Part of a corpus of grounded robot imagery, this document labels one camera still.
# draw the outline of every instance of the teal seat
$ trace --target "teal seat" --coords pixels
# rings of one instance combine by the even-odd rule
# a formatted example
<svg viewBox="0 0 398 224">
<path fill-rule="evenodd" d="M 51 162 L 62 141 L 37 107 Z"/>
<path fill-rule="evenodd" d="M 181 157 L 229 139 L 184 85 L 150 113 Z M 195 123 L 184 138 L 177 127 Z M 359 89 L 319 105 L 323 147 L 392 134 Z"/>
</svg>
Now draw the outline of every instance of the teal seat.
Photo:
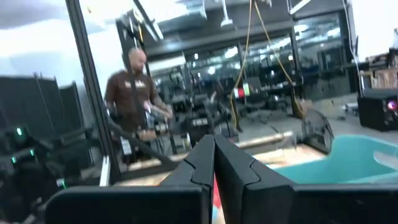
<svg viewBox="0 0 398 224">
<path fill-rule="evenodd" d="M 364 183 L 398 176 L 395 170 L 375 161 L 375 151 L 398 156 L 397 145 L 369 136 L 344 135 L 335 138 L 326 158 L 276 171 L 300 184 Z"/>
</svg>

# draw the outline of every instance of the brown t-shirt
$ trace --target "brown t-shirt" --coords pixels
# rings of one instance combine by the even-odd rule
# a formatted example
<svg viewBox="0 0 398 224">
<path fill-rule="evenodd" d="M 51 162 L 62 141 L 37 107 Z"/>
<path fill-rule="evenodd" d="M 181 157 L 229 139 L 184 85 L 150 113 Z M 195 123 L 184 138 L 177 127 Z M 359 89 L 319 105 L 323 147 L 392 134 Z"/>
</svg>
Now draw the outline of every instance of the brown t-shirt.
<svg viewBox="0 0 398 224">
<path fill-rule="evenodd" d="M 141 105 L 145 101 L 157 97 L 154 82 L 148 75 L 137 75 L 134 77 L 138 100 Z M 131 78 L 129 74 L 122 70 L 111 76 L 106 86 L 105 101 L 114 102 L 120 115 L 137 115 L 137 103 L 134 102 L 131 90 Z"/>
</svg>

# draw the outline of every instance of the red light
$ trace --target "red light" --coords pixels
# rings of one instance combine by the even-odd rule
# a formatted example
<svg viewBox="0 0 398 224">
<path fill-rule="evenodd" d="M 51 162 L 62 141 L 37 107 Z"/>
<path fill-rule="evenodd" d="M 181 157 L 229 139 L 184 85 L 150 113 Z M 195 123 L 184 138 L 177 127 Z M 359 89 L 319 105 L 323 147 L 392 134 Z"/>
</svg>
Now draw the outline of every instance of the red light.
<svg viewBox="0 0 398 224">
<path fill-rule="evenodd" d="M 389 110 L 397 110 L 398 109 L 397 102 L 395 102 L 395 101 L 388 102 L 387 103 L 387 109 L 389 109 Z"/>
<path fill-rule="evenodd" d="M 239 96 L 239 98 L 244 97 L 244 91 L 243 91 L 242 88 L 239 88 L 239 89 L 238 89 L 238 96 Z"/>
</svg>

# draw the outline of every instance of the office chair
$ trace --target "office chair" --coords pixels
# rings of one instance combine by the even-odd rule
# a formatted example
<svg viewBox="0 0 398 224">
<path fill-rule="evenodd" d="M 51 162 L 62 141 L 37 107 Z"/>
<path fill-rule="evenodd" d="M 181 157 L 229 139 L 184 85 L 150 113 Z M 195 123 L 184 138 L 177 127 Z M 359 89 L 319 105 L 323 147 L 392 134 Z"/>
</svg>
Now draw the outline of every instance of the office chair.
<svg viewBox="0 0 398 224">
<path fill-rule="evenodd" d="M 250 88 L 250 95 L 246 97 L 246 108 L 251 111 L 247 117 L 252 122 L 260 121 L 263 124 L 267 124 L 271 114 L 261 109 L 266 105 L 267 95 L 261 91 L 259 77 L 250 77 L 246 80 L 246 83 Z"/>
</svg>

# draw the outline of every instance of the man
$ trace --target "man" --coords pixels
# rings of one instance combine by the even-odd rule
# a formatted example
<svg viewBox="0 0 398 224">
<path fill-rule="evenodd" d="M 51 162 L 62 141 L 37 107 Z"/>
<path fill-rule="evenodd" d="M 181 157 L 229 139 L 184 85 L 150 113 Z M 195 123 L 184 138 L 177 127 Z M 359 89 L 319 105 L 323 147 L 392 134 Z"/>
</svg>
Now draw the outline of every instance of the man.
<svg viewBox="0 0 398 224">
<path fill-rule="evenodd" d="M 147 109 L 148 105 L 153 104 L 165 111 L 168 118 L 172 117 L 172 110 L 158 96 L 150 76 L 142 74 L 147 60 L 145 53 L 141 49 L 132 49 L 129 52 L 129 60 L 133 77 L 125 70 L 113 74 L 106 86 L 105 103 L 109 110 L 116 105 L 118 116 L 121 118 L 119 125 L 123 130 L 136 132 L 145 122 L 137 113 L 139 106 Z M 134 101 L 131 85 L 136 86 L 138 102 Z"/>
</svg>

